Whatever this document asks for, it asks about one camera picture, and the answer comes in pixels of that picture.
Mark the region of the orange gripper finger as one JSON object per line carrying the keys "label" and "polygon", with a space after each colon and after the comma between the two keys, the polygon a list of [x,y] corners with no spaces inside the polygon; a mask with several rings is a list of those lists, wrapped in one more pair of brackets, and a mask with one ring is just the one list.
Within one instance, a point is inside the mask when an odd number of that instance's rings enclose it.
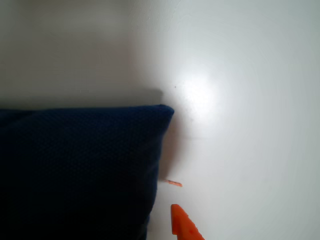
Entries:
{"label": "orange gripper finger", "polygon": [[172,234],[177,237],[177,240],[204,240],[196,225],[180,205],[172,204],[170,212]]}

